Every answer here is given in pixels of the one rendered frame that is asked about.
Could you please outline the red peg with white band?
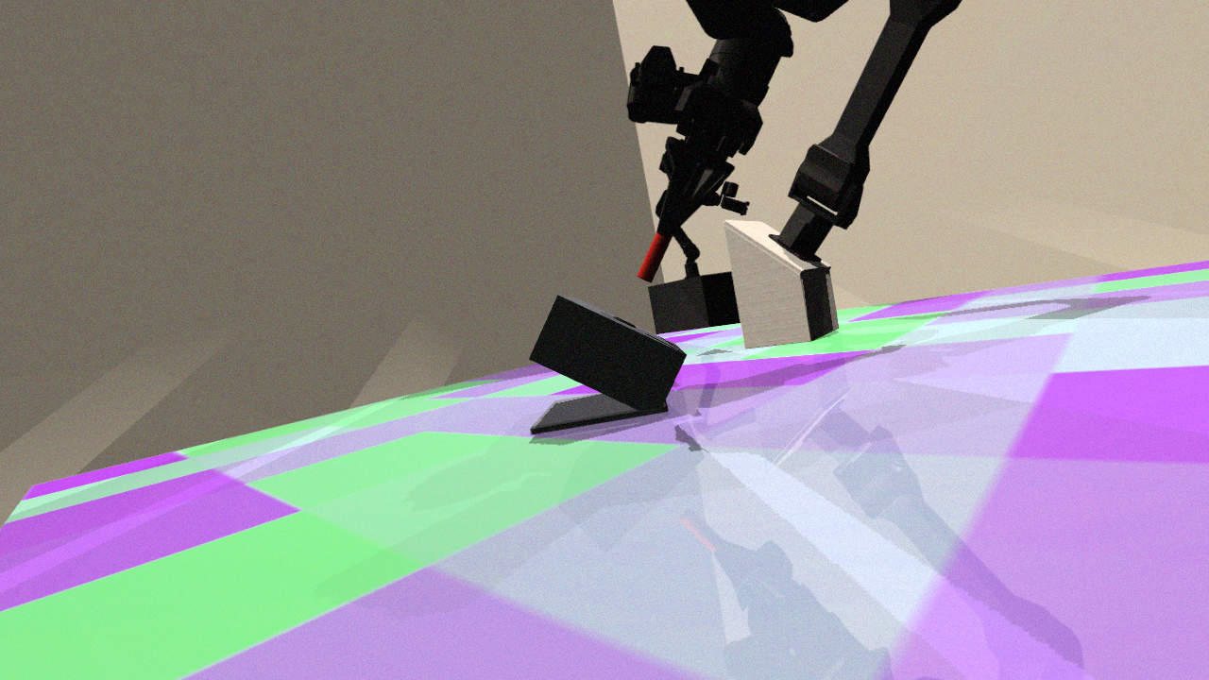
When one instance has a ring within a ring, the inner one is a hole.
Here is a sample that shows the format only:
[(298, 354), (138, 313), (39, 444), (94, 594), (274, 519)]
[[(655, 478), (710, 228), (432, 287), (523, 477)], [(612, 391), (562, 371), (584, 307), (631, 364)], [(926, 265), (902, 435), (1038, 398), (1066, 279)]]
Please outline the red peg with white band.
[(656, 269), (660, 266), (665, 250), (669, 250), (669, 243), (673, 238), (673, 234), (669, 237), (659, 235), (654, 236), (654, 241), (646, 255), (644, 263), (640, 266), (638, 277), (646, 282), (653, 282)]

